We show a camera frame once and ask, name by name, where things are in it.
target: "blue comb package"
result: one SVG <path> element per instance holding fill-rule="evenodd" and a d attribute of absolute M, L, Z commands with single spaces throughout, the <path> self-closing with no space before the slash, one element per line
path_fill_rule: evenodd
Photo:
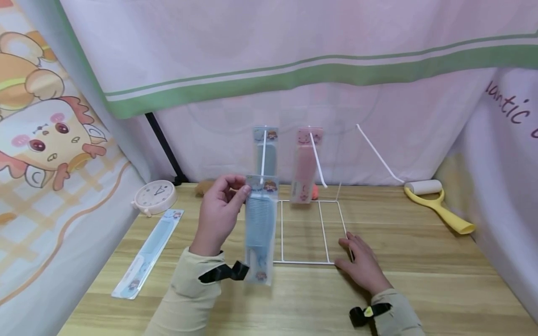
<path fill-rule="evenodd" d="M 254 157 L 256 158 L 256 174 L 263 176 L 277 175 L 277 144 L 277 127 L 254 128 Z"/>
<path fill-rule="evenodd" d="M 246 184 L 252 191 L 246 199 L 245 263 L 250 269 L 245 281 L 271 285 L 280 185 L 276 176 L 261 175 L 248 175 Z"/>
<path fill-rule="evenodd" d="M 137 297 L 181 216 L 183 216 L 183 210 L 176 209 L 168 209 L 162 214 L 131 266 L 112 292 L 112 297 L 129 300 Z"/>

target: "black strap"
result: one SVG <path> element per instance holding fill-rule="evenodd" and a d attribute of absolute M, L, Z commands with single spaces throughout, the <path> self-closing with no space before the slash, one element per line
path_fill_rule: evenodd
<path fill-rule="evenodd" d="M 246 274 L 249 272 L 249 267 L 240 261 L 236 261 L 233 268 L 224 264 L 212 269 L 211 271 L 201 275 L 198 280 L 202 283 L 212 283 L 224 279 L 232 279 L 235 281 L 245 280 Z"/>
<path fill-rule="evenodd" d="M 353 327 L 358 328 L 365 326 L 369 320 L 386 313 L 391 308 L 392 305 L 390 303 L 378 303 L 366 309 L 355 307 L 349 311 L 349 318 L 351 319 L 351 323 L 353 323 Z"/>

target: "pink comb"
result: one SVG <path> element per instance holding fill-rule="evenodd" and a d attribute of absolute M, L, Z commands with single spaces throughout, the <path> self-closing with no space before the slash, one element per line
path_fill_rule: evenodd
<path fill-rule="evenodd" d="M 316 149 L 321 144 L 322 128 L 302 127 L 298 131 L 295 165 L 292 181 L 292 203 L 310 203 L 312 187 L 316 177 L 317 164 L 310 133 L 314 137 Z"/>

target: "wooden table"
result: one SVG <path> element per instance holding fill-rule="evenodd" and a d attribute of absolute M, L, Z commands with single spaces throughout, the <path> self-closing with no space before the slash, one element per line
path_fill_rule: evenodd
<path fill-rule="evenodd" d="M 201 199 L 194 184 L 178 187 L 175 209 L 185 214 L 159 261 L 133 300 L 110 293 L 158 221 L 139 216 L 60 332 L 61 336 L 141 335 L 166 292 L 182 250 L 197 226 Z M 320 190 L 334 199 L 337 187 Z M 282 187 L 281 198 L 288 189 Z M 317 203 L 284 204 L 286 260 L 325 261 Z M 471 237 L 453 234 L 432 210 L 412 203 L 401 188 L 342 187 L 339 204 L 347 229 L 377 254 L 392 284 L 405 294 L 428 335 L 537 335 L 538 327 L 490 266 Z M 345 256 L 336 203 L 322 203 L 328 250 Z M 225 243 L 226 261 L 242 260 L 244 211 Z M 275 258 L 280 259 L 280 213 Z M 208 335 L 369 335 L 353 330 L 348 312 L 365 307 L 362 292 L 332 266 L 276 265 L 272 287 L 224 281 Z"/>

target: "clock hand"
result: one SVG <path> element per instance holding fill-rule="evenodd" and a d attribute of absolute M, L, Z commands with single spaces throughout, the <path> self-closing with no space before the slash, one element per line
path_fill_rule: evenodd
<path fill-rule="evenodd" d="M 157 196 L 158 194 L 162 192 L 165 192 L 165 190 L 162 187 L 159 187 L 159 189 L 157 189 L 157 191 L 155 192 L 154 196 Z"/>

